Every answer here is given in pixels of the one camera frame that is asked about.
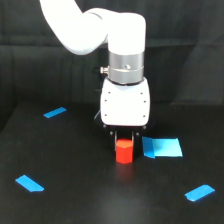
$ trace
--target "blue tape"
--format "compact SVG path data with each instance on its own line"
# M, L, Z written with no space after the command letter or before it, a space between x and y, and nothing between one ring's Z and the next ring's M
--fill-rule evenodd
M53 116L55 116L55 115L58 115L58 114L60 114L60 113L62 113L62 112L64 112L64 111L66 111L66 109L63 108L63 107L60 107L60 108L58 108L58 109L56 109L56 110L53 110L53 111L51 111L51 112L49 112L49 113L44 114L44 117L46 117L46 118L50 118L50 117L53 117Z
M143 143L143 153L144 153L144 156L147 156L149 158L155 159L152 139L151 138L147 138L147 137L142 137L142 143Z
M198 199L214 192L215 190L213 188L211 188L208 185L202 185L201 187L198 187L196 189L194 189L193 191L188 192L187 194L185 194L185 196L187 197L187 199L189 201L197 201Z
M26 188L30 192L44 190L43 187L41 187L39 184L37 184L36 182L31 180L26 175L23 175L23 176L19 177L18 179L16 179L16 182L19 183L20 185L22 185L24 188Z

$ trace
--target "black background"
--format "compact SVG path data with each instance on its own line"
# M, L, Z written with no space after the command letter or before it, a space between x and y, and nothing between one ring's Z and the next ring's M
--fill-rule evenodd
M136 12L147 22L145 76L152 102L223 104L224 2L221 0L77 0L84 12L101 7ZM22 100L98 102L107 48L68 52L38 0L0 0L0 113Z
M100 84L92 69L108 65L107 48L73 55L38 0L0 0L0 223L223 224L224 1L77 4L146 18L145 76L157 121L147 136L178 137L184 156L119 167L93 124ZM67 113L43 119L63 105ZM23 174L44 193L19 188ZM187 201L202 184L216 193Z

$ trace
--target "black surface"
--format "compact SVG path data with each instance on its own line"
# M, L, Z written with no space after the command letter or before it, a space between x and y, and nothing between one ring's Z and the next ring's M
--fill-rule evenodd
M115 162L96 106L20 103L0 135L0 223L216 223L224 221L224 108L153 105L151 137L178 137L183 158ZM30 193L27 175L45 188ZM208 184L198 202L184 194Z

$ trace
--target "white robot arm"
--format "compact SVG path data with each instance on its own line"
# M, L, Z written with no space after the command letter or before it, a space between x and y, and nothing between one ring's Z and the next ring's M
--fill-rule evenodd
M109 66L101 94L101 118L114 126L144 126L150 96L144 78L146 23L135 13L94 8L84 13L74 0L40 0L43 14L60 42L76 55L108 43Z

